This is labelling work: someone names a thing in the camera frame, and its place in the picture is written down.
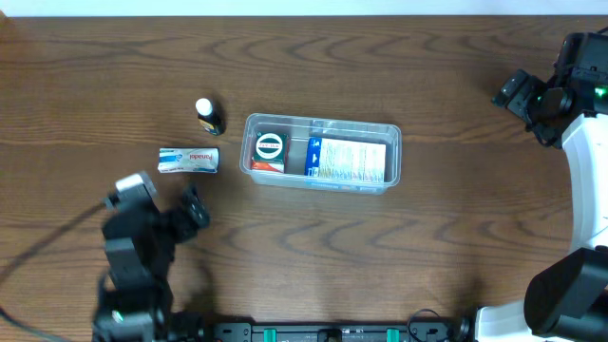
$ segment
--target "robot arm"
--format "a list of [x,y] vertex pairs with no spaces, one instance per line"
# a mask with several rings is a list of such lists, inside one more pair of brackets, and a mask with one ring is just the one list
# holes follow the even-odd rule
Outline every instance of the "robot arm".
[[[564,131],[562,141],[570,165],[574,207],[569,253],[579,248],[593,250],[597,246],[608,246],[608,115],[579,115]],[[569,341],[533,335],[525,320],[523,300],[480,309],[475,322],[475,340]]]
[[565,150],[574,228],[569,255],[532,279],[525,300],[477,312],[479,342],[608,341],[608,36],[603,32],[569,34],[547,83],[518,70],[492,100],[522,119],[539,143]]
[[570,252],[608,246],[608,115],[579,115],[563,133],[574,229]]

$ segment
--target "black mount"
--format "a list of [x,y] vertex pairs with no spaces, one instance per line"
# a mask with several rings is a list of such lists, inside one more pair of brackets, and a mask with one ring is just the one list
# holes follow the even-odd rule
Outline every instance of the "black mount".
[[104,225],[105,254],[115,290],[100,281],[99,306],[93,318],[93,341],[200,341],[200,314],[171,313],[173,294],[167,282],[175,245],[209,225],[209,215],[194,186],[181,206],[159,212],[146,184],[120,190],[106,200],[119,212]]
[[608,253],[580,248],[536,275],[523,313],[532,333],[573,341],[608,341]]

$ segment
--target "green light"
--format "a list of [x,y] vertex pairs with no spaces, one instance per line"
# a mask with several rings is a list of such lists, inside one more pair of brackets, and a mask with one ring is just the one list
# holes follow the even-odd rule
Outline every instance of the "green light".
[[596,88],[596,95],[603,97],[604,95],[606,95],[606,93],[608,93],[608,89],[606,88]]

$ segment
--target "small bottle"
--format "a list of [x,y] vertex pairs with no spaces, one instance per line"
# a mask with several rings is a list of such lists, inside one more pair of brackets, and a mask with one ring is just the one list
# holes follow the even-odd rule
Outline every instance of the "small bottle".
[[196,104],[199,113],[200,125],[213,135],[220,135],[226,130],[219,105],[211,103],[209,99],[199,99]]

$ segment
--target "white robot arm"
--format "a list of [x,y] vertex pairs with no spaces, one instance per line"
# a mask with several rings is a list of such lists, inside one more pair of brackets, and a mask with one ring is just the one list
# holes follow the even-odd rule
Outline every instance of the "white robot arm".
[[[608,115],[579,115],[564,131],[562,147],[570,165],[574,206],[569,253],[581,247],[593,250],[597,246],[608,246]],[[569,341],[533,335],[524,318],[523,300],[480,309],[475,339],[479,342]]]

